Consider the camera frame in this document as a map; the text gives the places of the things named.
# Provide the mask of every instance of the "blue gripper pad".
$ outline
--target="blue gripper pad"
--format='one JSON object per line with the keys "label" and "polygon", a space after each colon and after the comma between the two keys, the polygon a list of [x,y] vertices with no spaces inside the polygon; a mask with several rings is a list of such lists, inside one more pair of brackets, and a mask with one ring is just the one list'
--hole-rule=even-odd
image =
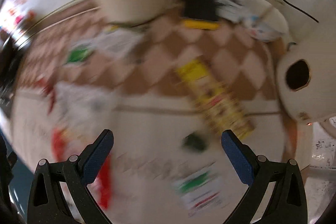
{"label": "blue gripper pad", "polygon": [[248,162],[243,152],[232,139],[236,138],[236,141],[240,143],[238,138],[235,135],[231,137],[229,132],[233,134],[231,130],[226,130],[222,133],[222,147],[235,168],[241,182],[251,186],[254,181],[253,166]]}
{"label": "blue gripper pad", "polygon": [[102,140],[100,140],[98,145],[96,144],[96,141],[93,144],[90,144],[96,145],[96,147],[83,166],[81,180],[84,185],[93,183],[97,177],[100,168],[103,166],[106,157],[109,155],[113,147],[113,133],[108,130],[107,134],[102,138]]}

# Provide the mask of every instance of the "oval opening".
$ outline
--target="oval opening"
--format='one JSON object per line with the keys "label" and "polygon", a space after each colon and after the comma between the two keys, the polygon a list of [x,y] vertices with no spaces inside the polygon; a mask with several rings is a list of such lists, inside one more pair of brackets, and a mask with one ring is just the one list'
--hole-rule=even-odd
{"label": "oval opening", "polygon": [[306,87],[310,80],[310,70],[305,60],[301,59],[291,65],[286,73],[286,84],[293,91]]}

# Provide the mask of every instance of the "screw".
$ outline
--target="screw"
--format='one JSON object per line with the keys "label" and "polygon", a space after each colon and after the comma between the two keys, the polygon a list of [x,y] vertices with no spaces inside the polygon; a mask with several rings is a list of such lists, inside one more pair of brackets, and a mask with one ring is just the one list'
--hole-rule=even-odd
{"label": "screw", "polygon": [[42,165],[45,165],[46,162],[47,162],[47,161],[46,161],[45,159],[42,159],[42,160],[39,161],[39,165],[41,165],[41,166],[42,166]]}
{"label": "screw", "polygon": [[77,155],[72,155],[72,156],[70,156],[69,161],[75,162],[77,159],[78,159]]}
{"label": "screw", "polygon": [[289,160],[289,163],[290,163],[291,165],[296,165],[296,160],[294,160],[294,159],[290,159],[290,160]]}
{"label": "screw", "polygon": [[266,159],[266,157],[264,156],[264,155],[259,155],[258,157],[257,157],[257,159],[259,160],[259,161],[261,161],[261,162],[265,162],[267,159]]}

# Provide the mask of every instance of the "yellow package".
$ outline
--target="yellow package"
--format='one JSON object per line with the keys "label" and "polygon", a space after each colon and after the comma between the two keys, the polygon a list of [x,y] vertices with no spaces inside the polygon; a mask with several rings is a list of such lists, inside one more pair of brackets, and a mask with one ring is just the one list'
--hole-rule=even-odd
{"label": "yellow package", "polygon": [[177,74],[189,87],[196,100],[196,106],[205,114],[208,124],[216,133],[222,134],[223,131],[231,129],[242,139],[253,131],[238,100],[230,96],[200,60],[194,59],[178,68]]}

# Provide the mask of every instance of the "checkered pattern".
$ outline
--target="checkered pattern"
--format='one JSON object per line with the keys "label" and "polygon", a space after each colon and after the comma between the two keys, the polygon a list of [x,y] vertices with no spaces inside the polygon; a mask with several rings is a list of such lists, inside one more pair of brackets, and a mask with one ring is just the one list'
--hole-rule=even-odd
{"label": "checkered pattern", "polygon": [[120,87],[125,94],[156,90],[165,96],[185,96],[174,69],[202,56],[215,77],[240,100],[274,100],[271,60],[266,46],[252,39],[240,25],[221,20],[215,31],[185,28],[181,7],[174,7],[151,22],[147,35],[133,51],[137,62],[113,60],[95,52],[81,66],[62,66],[71,42],[97,36],[105,26],[100,10],[85,12],[36,35],[19,80],[19,87],[32,88],[38,77],[78,85]]}

